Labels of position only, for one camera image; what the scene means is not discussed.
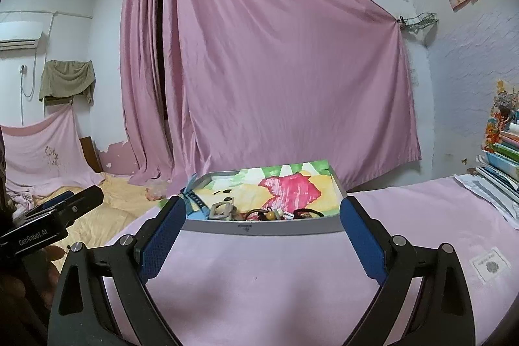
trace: pink tablecloth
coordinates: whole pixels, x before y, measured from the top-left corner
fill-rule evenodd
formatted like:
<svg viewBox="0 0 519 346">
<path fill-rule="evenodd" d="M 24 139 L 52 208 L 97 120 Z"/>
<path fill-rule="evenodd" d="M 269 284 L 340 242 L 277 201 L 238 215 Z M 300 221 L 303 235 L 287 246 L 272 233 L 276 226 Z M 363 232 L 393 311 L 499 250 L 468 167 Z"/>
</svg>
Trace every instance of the pink tablecloth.
<svg viewBox="0 0 519 346">
<path fill-rule="evenodd" d="M 356 194 L 390 234 L 414 245 L 450 242 L 463 267 L 481 344 L 519 292 L 519 232 L 452 178 Z M 123 233 L 135 233 L 152 209 Z M 493 247 L 512 265 L 488 283 L 470 260 Z M 182 231 L 147 287 L 185 346 L 338 346 L 377 291 L 344 232 L 254 237 Z M 405 328 L 419 288 L 414 280 L 388 343 Z M 137 340 L 107 283 L 124 336 Z"/>
</svg>

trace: person's hand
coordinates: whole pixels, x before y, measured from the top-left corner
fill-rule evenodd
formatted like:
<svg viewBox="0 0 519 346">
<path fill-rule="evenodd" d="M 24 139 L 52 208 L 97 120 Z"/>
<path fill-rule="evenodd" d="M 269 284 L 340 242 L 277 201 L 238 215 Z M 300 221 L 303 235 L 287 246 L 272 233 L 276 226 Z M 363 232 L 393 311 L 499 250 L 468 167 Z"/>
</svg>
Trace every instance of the person's hand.
<svg viewBox="0 0 519 346">
<path fill-rule="evenodd" d="M 65 251 L 56 246 L 49 245 L 45 247 L 48 263 L 49 290 L 41 293 L 41 297 L 47 308 L 53 304 L 54 292 L 58 285 L 60 273 L 52 261 L 57 261 L 65 255 Z M 0 273 L 0 288 L 10 296 L 14 301 L 25 298 L 25 286 L 21 280 L 11 275 Z"/>
</svg>

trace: pink cloth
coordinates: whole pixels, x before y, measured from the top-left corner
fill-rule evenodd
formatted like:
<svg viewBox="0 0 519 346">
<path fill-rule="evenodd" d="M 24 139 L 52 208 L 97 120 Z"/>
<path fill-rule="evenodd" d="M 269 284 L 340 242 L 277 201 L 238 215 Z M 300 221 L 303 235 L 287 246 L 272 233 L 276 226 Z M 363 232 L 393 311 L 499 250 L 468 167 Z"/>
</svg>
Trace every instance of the pink cloth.
<svg viewBox="0 0 519 346">
<path fill-rule="evenodd" d="M 88 188 L 104 180 L 83 156 L 72 106 L 31 126 L 2 126 L 2 132 L 8 191 L 45 197 L 62 186 Z"/>
<path fill-rule="evenodd" d="M 169 179 L 173 160 L 164 132 L 157 68 L 157 0 L 124 0 L 121 16 L 121 92 L 126 134 L 139 170 L 130 183 Z"/>
<path fill-rule="evenodd" d="M 417 246 L 454 245 L 481 344 L 519 292 L 519 232 L 453 178 L 358 192 L 356 197 L 392 235 L 404 235 Z M 135 233 L 157 213 L 158 208 L 150 210 L 110 243 Z M 512 270 L 485 284 L 470 260 L 493 247 Z M 411 284 L 387 344 L 404 331 L 419 284 L 419 279 Z M 136 342 L 111 279 L 106 285 L 124 337 Z M 263 237 L 181 231 L 147 289 L 186 346 L 338 346 L 378 284 L 364 273 L 345 232 Z"/>
<path fill-rule="evenodd" d="M 420 159 L 399 25 L 372 0 L 164 0 L 163 38 L 172 193 L 321 159 L 348 189 Z"/>
</svg>

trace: curtain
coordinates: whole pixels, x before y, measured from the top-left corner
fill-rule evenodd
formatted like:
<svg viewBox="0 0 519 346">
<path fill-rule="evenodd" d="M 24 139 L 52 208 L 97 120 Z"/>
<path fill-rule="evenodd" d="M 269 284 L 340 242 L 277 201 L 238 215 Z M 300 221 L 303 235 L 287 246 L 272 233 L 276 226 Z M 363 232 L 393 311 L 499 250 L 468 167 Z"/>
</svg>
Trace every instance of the curtain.
<svg viewBox="0 0 519 346">
<path fill-rule="evenodd" d="M 170 192 L 194 172 L 322 159 L 349 189 L 421 158 L 399 24 L 372 0 L 164 0 L 163 14 Z"/>
<path fill-rule="evenodd" d="M 157 0 L 124 0 L 121 16 L 121 92 L 126 134 L 139 170 L 130 183 L 171 176 L 157 69 Z"/>
</svg>

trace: white label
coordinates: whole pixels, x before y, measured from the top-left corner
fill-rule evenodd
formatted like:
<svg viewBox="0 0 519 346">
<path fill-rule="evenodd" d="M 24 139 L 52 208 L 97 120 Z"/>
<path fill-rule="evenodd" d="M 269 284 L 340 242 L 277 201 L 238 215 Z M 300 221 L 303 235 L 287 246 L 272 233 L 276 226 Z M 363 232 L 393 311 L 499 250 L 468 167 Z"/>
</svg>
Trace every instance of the white label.
<svg viewBox="0 0 519 346">
<path fill-rule="evenodd" d="M 478 277 L 484 282 L 492 280 L 499 273 L 505 270 L 510 270 L 512 266 L 499 252 L 497 247 L 492 248 L 488 253 L 481 255 L 470 263 L 474 266 Z"/>
</svg>

